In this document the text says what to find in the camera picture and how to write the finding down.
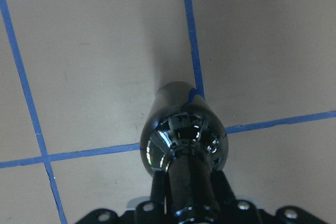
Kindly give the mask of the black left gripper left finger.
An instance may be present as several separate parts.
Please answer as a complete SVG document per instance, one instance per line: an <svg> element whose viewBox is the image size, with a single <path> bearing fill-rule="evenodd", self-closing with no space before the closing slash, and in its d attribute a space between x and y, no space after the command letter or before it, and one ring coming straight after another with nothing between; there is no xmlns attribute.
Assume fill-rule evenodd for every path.
<svg viewBox="0 0 336 224"><path fill-rule="evenodd" d="M161 206L165 202L165 172L156 171L153 174L150 201Z"/></svg>

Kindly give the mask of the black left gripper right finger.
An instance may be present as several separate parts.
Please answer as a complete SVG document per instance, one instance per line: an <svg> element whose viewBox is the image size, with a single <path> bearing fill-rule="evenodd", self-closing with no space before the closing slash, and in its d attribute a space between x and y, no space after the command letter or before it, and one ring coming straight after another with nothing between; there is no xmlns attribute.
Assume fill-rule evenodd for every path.
<svg viewBox="0 0 336 224"><path fill-rule="evenodd" d="M211 174L211 182L216 201L220 206L230 205L236 200L235 194L223 171L214 171Z"/></svg>

